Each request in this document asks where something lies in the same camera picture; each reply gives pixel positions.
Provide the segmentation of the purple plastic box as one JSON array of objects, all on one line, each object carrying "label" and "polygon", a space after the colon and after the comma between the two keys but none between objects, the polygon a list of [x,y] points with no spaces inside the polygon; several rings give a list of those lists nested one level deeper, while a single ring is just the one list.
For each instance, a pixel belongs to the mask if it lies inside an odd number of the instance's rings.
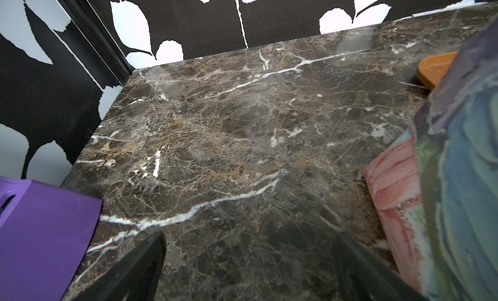
[{"label": "purple plastic box", "polygon": [[1,178],[1,299],[60,300],[87,251],[100,199]]}]

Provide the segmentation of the brown plastic tray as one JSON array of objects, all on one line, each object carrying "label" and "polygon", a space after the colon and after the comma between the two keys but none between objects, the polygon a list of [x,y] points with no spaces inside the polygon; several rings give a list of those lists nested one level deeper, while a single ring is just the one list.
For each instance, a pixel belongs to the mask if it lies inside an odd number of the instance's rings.
[{"label": "brown plastic tray", "polygon": [[434,90],[446,75],[458,52],[432,55],[422,59],[417,67],[417,77],[429,90]]}]

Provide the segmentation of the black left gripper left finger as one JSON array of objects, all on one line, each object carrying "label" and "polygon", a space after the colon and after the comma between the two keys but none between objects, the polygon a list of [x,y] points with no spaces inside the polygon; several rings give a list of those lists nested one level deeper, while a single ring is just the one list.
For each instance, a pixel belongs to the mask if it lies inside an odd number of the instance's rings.
[{"label": "black left gripper left finger", "polygon": [[167,242],[163,232],[146,237],[75,300],[154,300]]}]

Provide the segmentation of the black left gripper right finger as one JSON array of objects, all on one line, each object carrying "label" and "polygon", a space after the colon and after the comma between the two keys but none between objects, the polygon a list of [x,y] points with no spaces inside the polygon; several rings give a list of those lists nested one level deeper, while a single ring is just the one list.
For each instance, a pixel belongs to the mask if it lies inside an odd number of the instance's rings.
[{"label": "black left gripper right finger", "polygon": [[338,291],[343,300],[425,300],[346,233],[337,235]]}]

